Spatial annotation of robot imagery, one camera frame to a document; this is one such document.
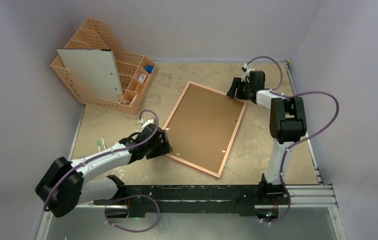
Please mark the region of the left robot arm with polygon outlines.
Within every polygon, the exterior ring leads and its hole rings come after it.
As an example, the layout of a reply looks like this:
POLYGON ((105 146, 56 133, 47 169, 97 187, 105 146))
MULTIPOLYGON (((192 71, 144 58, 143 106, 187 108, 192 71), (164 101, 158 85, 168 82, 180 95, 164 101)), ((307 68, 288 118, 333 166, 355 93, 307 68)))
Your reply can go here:
POLYGON ((154 123, 145 123, 140 132, 125 137, 112 147, 94 155, 53 161, 35 188, 43 201, 43 210, 63 217, 77 205, 91 201, 121 204, 126 185, 115 175, 97 180, 99 175, 143 158, 152 159, 169 154, 172 147, 165 130, 154 123))

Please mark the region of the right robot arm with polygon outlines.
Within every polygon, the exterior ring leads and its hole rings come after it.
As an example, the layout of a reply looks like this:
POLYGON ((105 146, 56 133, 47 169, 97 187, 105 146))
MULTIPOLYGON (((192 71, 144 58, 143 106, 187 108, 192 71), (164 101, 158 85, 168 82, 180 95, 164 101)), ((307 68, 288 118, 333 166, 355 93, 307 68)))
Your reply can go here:
POLYGON ((265 73, 243 68, 242 78, 235 77, 227 96, 250 100, 270 110, 269 131, 273 148, 269 164, 261 176, 257 196, 265 204, 285 194, 284 182, 292 147, 306 135, 307 123, 301 97, 290 98, 265 88, 265 73))

